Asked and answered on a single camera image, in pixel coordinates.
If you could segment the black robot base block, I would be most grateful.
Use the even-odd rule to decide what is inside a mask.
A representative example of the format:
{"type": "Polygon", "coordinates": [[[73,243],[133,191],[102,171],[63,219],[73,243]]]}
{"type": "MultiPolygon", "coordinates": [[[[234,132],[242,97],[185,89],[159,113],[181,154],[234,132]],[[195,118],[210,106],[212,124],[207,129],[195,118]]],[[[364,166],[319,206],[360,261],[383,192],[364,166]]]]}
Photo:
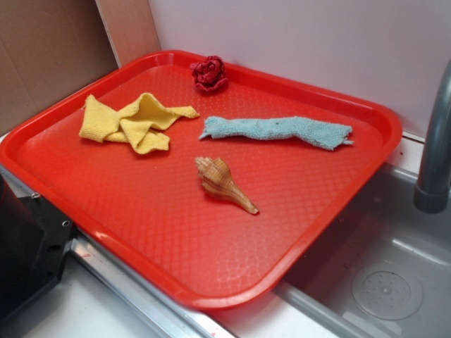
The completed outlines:
{"type": "Polygon", "coordinates": [[[73,233],[50,201],[18,197],[1,178],[1,325],[61,281],[73,233]]]}

